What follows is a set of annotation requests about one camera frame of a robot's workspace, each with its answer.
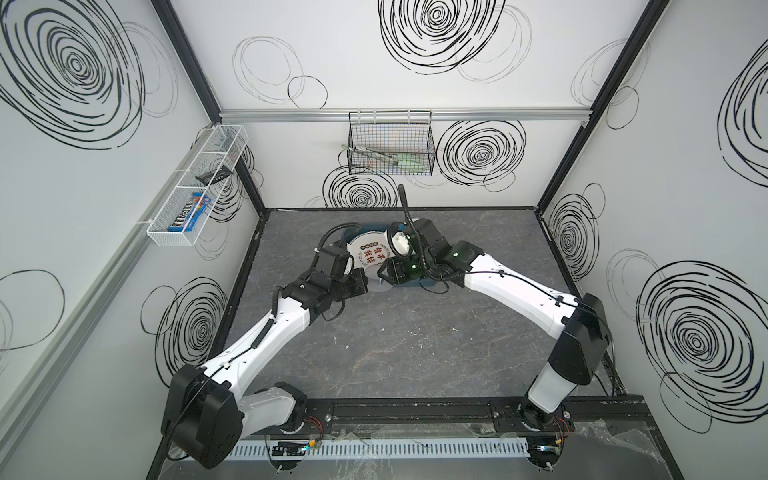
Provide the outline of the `white plate red symbols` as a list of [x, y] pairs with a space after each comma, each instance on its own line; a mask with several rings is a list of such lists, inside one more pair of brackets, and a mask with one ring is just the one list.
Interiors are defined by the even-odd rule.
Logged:
[[355, 268], [363, 268], [369, 278], [377, 278], [378, 271], [391, 256], [386, 234], [377, 231], [362, 233], [349, 241], [347, 249], [354, 259]]

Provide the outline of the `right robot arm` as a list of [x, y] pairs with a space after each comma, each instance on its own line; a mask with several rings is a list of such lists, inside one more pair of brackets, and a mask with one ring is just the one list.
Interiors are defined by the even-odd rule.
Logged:
[[392, 256], [379, 277], [392, 284], [430, 279], [486, 295], [541, 328], [556, 343], [518, 407], [523, 425], [541, 431], [578, 386], [591, 383], [611, 343], [602, 301], [542, 285], [467, 241], [449, 244], [428, 219], [395, 222], [385, 231]]

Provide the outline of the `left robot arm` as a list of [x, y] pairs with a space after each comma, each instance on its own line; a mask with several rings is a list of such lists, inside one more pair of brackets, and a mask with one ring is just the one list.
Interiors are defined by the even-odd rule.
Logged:
[[366, 291], [365, 272], [355, 267], [347, 249], [320, 247], [309, 270], [276, 288], [269, 312], [239, 340], [204, 364], [184, 365], [173, 375], [160, 427], [163, 454], [177, 446], [211, 469], [251, 434], [272, 427], [299, 431], [306, 415], [303, 392], [285, 382], [254, 394], [246, 390], [290, 340], [333, 304]]

